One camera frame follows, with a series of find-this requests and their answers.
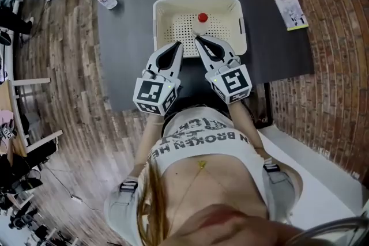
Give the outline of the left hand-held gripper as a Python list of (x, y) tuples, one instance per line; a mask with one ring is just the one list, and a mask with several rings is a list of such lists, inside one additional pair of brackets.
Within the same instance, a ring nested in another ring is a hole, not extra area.
[(176, 101), (183, 51), (183, 44), (176, 41), (150, 56), (142, 77), (136, 80), (133, 94), (133, 102), (141, 112), (164, 116)]

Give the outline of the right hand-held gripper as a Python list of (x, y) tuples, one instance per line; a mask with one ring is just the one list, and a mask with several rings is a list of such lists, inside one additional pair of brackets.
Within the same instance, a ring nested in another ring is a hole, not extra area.
[(195, 46), (207, 71), (205, 78), (223, 102), (232, 104), (250, 95), (253, 86), (246, 65), (228, 42), (201, 36), (195, 38)]

